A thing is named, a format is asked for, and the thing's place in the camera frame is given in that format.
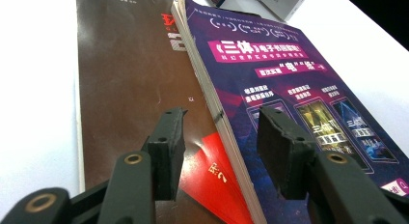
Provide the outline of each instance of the white table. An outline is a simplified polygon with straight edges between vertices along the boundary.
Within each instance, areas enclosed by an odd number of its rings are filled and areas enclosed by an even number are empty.
[[[206,0],[195,0],[205,5]],[[257,1],[224,8],[273,15]],[[0,219],[22,197],[84,189],[76,95],[75,0],[0,5]],[[300,28],[397,144],[409,153],[409,52],[348,0],[306,0]]]

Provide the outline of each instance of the book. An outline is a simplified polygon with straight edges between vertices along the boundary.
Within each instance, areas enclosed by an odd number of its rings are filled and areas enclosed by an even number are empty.
[[[182,107],[186,152],[177,198],[155,203],[156,223],[251,223],[172,4],[77,0],[86,188],[109,180],[117,158],[140,150],[164,111]]]
[[[375,184],[408,194],[407,156],[301,30],[192,0],[172,12],[256,223],[310,222],[306,202],[280,198],[258,156],[261,106],[287,114],[318,151],[348,154]]]

